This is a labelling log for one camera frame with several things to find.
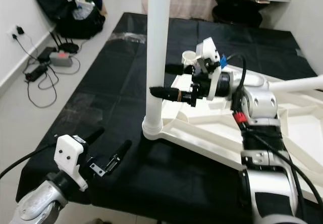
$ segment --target table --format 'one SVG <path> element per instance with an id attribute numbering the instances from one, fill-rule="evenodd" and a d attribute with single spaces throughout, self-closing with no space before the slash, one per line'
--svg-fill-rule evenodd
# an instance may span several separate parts
<path id="1" fill-rule="evenodd" d="M 147 32 L 147 16 L 125 13 L 114 35 Z M 181 62 L 185 50 L 212 36 L 221 53 L 243 52 L 248 69 L 281 79 L 315 76 L 290 32 L 249 29 L 209 22 L 170 19 L 167 63 Z M 240 66 L 239 61 L 232 64 Z M 170 86 L 174 76 L 165 76 Z M 237 201 L 237 172 L 166 140 L 142 136 L 145 115 L 146 43 L 124 37 L 110 40 L 61 111 L 39 146 L 53 135 L 106 131 L 89 153 L 98 165 L 127 139 L 133 146 L 120 167 L 108 177 L 95 178 L 86 192 L 70 201 L 131 212 L 171 223 L 251 223 Z M 54 149 L 32 157 L 23 168 L 16 200 L 36 188 L 48 172 L 57 171 Z M 309 223 L 317 221 L 316 205 L 307 201 Z"/>

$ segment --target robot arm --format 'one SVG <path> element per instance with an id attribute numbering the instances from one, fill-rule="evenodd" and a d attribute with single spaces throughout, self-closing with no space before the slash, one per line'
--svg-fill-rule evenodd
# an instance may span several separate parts
<path id="1" fill-rule="evenodd" d="M 111 174 L 126 155 L 131 142 L 126 141 L 102 169 L 94 163 L 94 158 L 85 158 L 89 144 L 103 132 L 104 129 L 101 128 L 86 140 L 79 136 L 60 136 L 54 155 L 60 171 L 53 176 L 48 175 L 49 180 L 19 201 L 10 224 L 55 223 L 74 191 L 85 191 L 88 188 L 87 180 L 95 174 L 100 177 Z"/>
<path id="2" fill-rule="evenodd" d="M 214 96 L 230 99 L 233 117 L 243 137 L 241 161 L 246 169 L 240 173 L 242 205 L 252 211 L 254 223 L 305 224 L 295 217 L 298 206 L 296 174 L 254 137 L 261 136 L 289 158 L 282 141 L 277 101 L 268 89 L 267 80 L 261 75 L 246 74 L 246 68 L 242 74 L 222 72 L 219 53 L 211 38 L 197 46 L 196 55 L 198 64 L 193 70 L 192 66 L 178 66 L 183 72 L 192 74 L 191 92 L 152 87 L 151 94 L 191 106 L 203 97 L 207 100 L 213 100 Z M 166 72 L 172 73 L 170 67 L 174 68 L 166 66 Z"/>

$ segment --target cable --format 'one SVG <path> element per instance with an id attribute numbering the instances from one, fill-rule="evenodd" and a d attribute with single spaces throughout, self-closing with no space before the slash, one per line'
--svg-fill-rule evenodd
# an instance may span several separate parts
<path id="1" fill-rule="evenodd" d="M 291 157 L 289 157 L 289 161 L 292 164 L 294 164 Z M 299 202 L 299 205 L 301 207 L 301 216 L 302 216 L 303 221 L 306 222 L 307 214 L 306 214 L 305 200 L 304 200 L 303 192 L 302 192 L 302 189 L 301 189 L 301 185 L 299 184 L 299 180 L 298 180 L 297 173 L 296 173 L 295 169 L 293 169 L 291 167 L 291 170 L 292 170 L 293 178 L 294 178 L 294 181 L 295 181 L 296 190 L 297 190 L 297 193 L 298 193 L 298 202 Z"/>
<path id="2" fill-rule="evenodd" d="M 2 177 L 8 173 L 10 170 L 12 170 L 14 167 L 16 167 L 17 165 L 21 164 L 23 161 L 29 159 L 30 157 L 44 151 L 45 149 L 47 148 L 50 148 L 50 147 L 54 147 L 56 145 L 56 143 L 53 143 L 53 144 L 50 144 L 50 145 L 47 145 L 47 146 L 44 146 L 40 149 L 37 149 L 33 152 L 31 152 L 30 154 L 27 154 L 26 156 L 22 157 L 21 159 L 19 159 L 18 161 L 14 162 L 12 165 L 10 165 L 8 168 L 6 168 L 5 170 L 3 170 L 0 174 L 0 179 L 2 179 Z"/>
<path id="3" fill-rule="evenodd" d="M 318 193 L 318 191 L 316 190 L 315 186 L 313 185 L 313 183 L 311 182 L 311 180 L 303 173 L 303 171 L 301 169 L 299 169 L 299 167 L 297 167 L 292 161 L 290 161 L 288 158 L 286 158 L 285 156 L 283 156 L 277 149 L 275 149 L 274 147 L 272 147 L 270 144 L 268 144 L 265 140 L 263 140 L 261 137 L 259 137 L 257 134 L 255 134 L 254 131 L 252 130 L 247 130 L 248 133 L 250 133 L 250 135 L 257 139 L 262 145 L 266 146 L 268 149 L 270 149 L 275 155 L 277 155 L 280 159 L 282 159 L 284 162 L 286 162 L 292 169 L 294 169 L 302 178 L 303 180 L 308 184 L 308 186 L 310 187 L 311 191 L 313 192 L 317 203 L 321 209 L 321 211 L 323 212 L 323 201 Z"/>
<path id="4" fill-rule="evenodd" d="M 51 68 L 51 66 L 47 65 L 47 67 L 49 67 L 49 68 L 52 70 L 52 72 L 54 73 L 54 75 L 55 75 L 55 77 L 56 77 L 56 82 L 55 82 L 53 85 L 50 85 L 50 86 L 45 87 L 45 88 L 40 87 L 40 84 L 41 84 L 42 82 L 44 82 L 44 80 L 45 80 L 45 79 L 47 79 L 47 74 L 45 74 L 45 78 L 43 78 L 43 79 L 38 83 L 38 89 L 40 89 L 40 90 L 47 90 L 47 89 L 50 89 L 50 88 L 54 87 L 55 85 L 57 85 L 57 84 L 58 84 L 58 82 L 60 81 L 60 79 L 58 78 L 58 76 L 56 75 L 56 73 L 54 72 L 54 70 Z"/>
<path id="5" fill-rule="evenodd" d="M 241 100 L 242 100 L 242 97 L 243 97 L 242 87 L 243 87 L 243 84 L 244 84 L 244 80 L 246 78 L 247 62 L 246 62 L 246 59 L 245 59 L 245 57 L 243 55 L 233 54 L 233 55 L 229 56 L 229 59 L 231 59 L 233 57 L 240 58 L 240 60 L 243 63 L 241 80 L 240 80 L 239 86 L 237 87 L 235 92 L 232 94 L 232 101 L 231 101 L 231 107 L 230 107 L 230 109 L 234 113 L 237 113 L 238 110 L 240 109 L 240 103 L 241 103 Z"/>
<path id="6" fill-rule="evenodd" d="M 32 42 L 32 38 L 31 38 L 29 35 L 27 35 L 26 33 L 25 33 L 25 35 L 29 38 L 29 40 L 30 40 L 30 44 L 31 44 L 31 45 L 33 46 L 33 48 L 35 49 L 35 51 L 36 51 L 36 57 L 37 57 L 37 56 L 38 56 L 38 54 L 39 54 L 38 49 L 35 47 L 34 43 Z M 28 67 L 29 67 L 30 65 L 35 64 L 38 60 L 37 60 L 37 58 L 36 58 L 36 57 L 32 56 L 31 54 L 29 54 L 29 53 L 25 50 L 25 48 L 22 46 L 22 44 L 20 43 L 20 41 L 18 40 L 18 38 L 17 38 L 17 37 L 14 37 L 14 39 L 19 43 L 19 45 L 20 45 L 20 47 L 23 49 L 23 51 L 24 51 L 25 53 L 27 53 L 27 54 L 28 54 L 28 56 L 29 56 L 29 59 L 28 59 L 28 61 L 27 61 L 27 65 L 26 65 L 26 67 L 24 68 L 24 70 L 22 71 L 22 73 L 24 74 L 24 73 L 26 72 L 26 70 L 28 69 Z"/>
<path id="7" fill-rule="evenodd" d="M 33 65 L 35 64 L 38 60 L 34 60 L 32 63 L 30 63 L 30 60 L 32 58 L 29 58 L 28 61 L 27 61 L 27 64 L 26 64 L 26 67 L 24 68 L 24 70 L 22 71 L 23 74 L 25 74 L 26 70 L 29 68 L 30 65 Z"/>
<path id="8" fill-rule="evenodd" d="M 33 46 L 33 48 L 35 49 L 35 51 L 36 51 L 36 57 L 38 56 L 38 54 L 39 54 L 39 51 L 38 51 L 38 48 L 36 48 L 36 46 L 34 45 L 34 43 L 33 43 L 33 41 L 32 41 L 32 38 L 27 34 L 27 33 L 25 33 L 25 35 L 29 38 L 29 40 L 30 40 L 30 44 Z"/>
<path id="9" fill-rule="evenodd" d="M 79 64 L 79 67 L 77 68 L 77 70 L 76 70 L 75 72 L 72 72 L 72 73 L 56 72 L 56 71 L 52 70 L 52 68 L 50 68 L 50 69 L 54 72 L 54 74 L 55 74 L 55 73 L 56 73 L 56 74 L 62 74 L 62 75 L 74 75 L 74 74 L 76 74 L 76 73 L 77 73 L 77 72 L 79 72 L 79 71 L 80 71 L 80 69 L 81 69 L 81 63 L 80 63 L 80 61 L 79 61 L 76 57 L 74 57 L 74 56 L 70 56 L 70 58 L 74 58 L 74 59 L 78 62 L 78 64 Z"/>
<path id="10" fill-rule="evenodd" d="M 89 39 L 85 39 L 85 40 L 80 44 L 78 51 L 77 51 L 76 53 L 74 53 L 73 55 L 78 54 L 78 53 L 82 50 L 82 46 L 83 46 L 85 43 L 87 43 L 88 41 L 90 41 L 93 37 L 90 37 Z"/>
<path id="11" fill-rule="evenodd" d="M 51 85 L 52 85 L 52 88 L 53 88 L 53 90 L 54 90 L 54 92 L 55 92 L 55 99 L 53 100 L 53 102 L 52 103 L 50 103 L 50 104 L 48 104 L 48 105 L 44 105 L 44 106 L 39 106 L 39 105 L 37 105 L 34 101 L 32 101 L 31 100 L 31 98 L 30 98 L 30 95 L 29 95 L 29 81 L 27 82 L 27 95 L 28 95 L 28 99 L 29 99 L 29 101 L 34 105 L 34 106 L 36 106 L 37 108 L 41 108 L 41 109 L 43 109 L 43 108 L 47 108 L 47 107 L 50 107 L 51 105 L 53 105 L 55 102 L 56 102 L 56 100 L 57 100 L 57 92 L 56 92 L 56 89 L 55 89 L 55 86 L 54 86 L 54 83 L 52 82 L 52 79 L 51 79 L 51 77 L 50 77 L 50 75 L 48 75 L 48 77 L 49 77 L 49 80 L 50 80 L 50 82 L 51 82 Z"/>
<path id="12" fill-rule="evenodd" d="M 37 58 L 35 58 L 34 56 L 30 55 L 30 54 L 25 50 L 25 48 L 22 46 L 22 44 L 20 43 L 20 41 L 18 40 L 18 38 L 17 38 L 17 37 L 14 37 L 14 39 L 19 43 L 20 47 L 23 49 L 23 51 L 24 51 L 25 53 L 27 53 L 27 55 L 28 55 L 28 56 L 30 56 L 32 59 L 37 60 Z"/>

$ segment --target gray device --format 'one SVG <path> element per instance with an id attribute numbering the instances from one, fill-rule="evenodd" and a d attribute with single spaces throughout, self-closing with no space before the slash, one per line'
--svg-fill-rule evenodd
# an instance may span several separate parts
<path id="1" fill-rule="evenodd" d="M 52 52 L 49 58 L 51 63 L 57 67 L 71 67 L 73 64 L 68 52 Z"/>

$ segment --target white wall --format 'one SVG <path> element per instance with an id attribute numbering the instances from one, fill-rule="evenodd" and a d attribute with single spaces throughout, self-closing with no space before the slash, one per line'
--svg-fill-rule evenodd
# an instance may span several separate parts
<path id="1" fill-rule="evenodd" d="M 272 10 L 270 27 L 289 30 L 311 67 L 323 74 L 323 0 L 291 0 Z"/>
<path id="2" fill-rule="evenodd" d="M 53 27 L 36 0 L 0 0 L 0 86 L 26 56 L 18 43 L 6 35 L 15 25 L 20 25 L 35 45 Z M 21 36 L 19 40 L 27 51 L 32 50 L 28 37 Z"/>

